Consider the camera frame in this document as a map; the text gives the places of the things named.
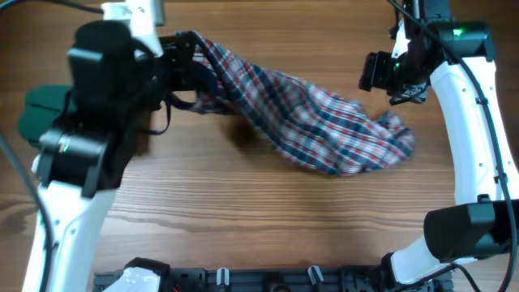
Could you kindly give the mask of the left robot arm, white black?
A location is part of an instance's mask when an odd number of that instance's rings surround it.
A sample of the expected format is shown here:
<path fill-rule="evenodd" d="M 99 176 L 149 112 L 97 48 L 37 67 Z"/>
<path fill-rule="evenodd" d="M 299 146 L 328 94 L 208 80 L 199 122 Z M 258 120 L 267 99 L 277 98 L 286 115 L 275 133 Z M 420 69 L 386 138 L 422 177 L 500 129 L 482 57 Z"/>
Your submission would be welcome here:
<path fill-rule="evenodd" d="M 20 120 L 39 151 L 26 291 L 86 290 L 101 227 L 151 113 L 195 87 L 195 38 L 157 34 L 163 2 L 106 2 L 101 12 L 75 33 L 72 85 L 30 91 Z"/>

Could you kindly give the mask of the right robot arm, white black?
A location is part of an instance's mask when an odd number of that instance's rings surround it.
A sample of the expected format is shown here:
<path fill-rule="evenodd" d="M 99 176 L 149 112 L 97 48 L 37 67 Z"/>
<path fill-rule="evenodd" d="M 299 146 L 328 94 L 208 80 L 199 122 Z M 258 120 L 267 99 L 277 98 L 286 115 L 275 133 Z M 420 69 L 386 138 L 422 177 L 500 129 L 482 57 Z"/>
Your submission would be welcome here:
<path fill-rule="evenodd" d="M 482 22 L 453 18 L 446 1 L 394 2 L 392 52 L 368 54 L 359 86 L 392 105 L 439 100 L 455 169 L 455 204 L 429 212 L 422 237 L 387 258 L 391 284 L 406 290 L 465 264 L 508 256 L 517 266 L 518 172 L 495 89 L 495 46 Z"/>

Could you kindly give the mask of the plaid shirt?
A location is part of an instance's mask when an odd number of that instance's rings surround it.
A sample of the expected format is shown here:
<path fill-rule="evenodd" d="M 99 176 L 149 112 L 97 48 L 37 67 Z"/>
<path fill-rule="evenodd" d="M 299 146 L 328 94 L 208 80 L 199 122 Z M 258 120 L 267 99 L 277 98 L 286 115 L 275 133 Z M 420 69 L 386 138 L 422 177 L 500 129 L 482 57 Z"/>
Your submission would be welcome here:
<path fill-rule="evenodd" d="M 286 160 L 328 175 L 387 169 L 413 155 L 415 135 L 398 114 L 371 119 L 358 101 L 194 37 L 195 64 L 212 87 L 197 90 L 191 111 L 245 118 Z"/>

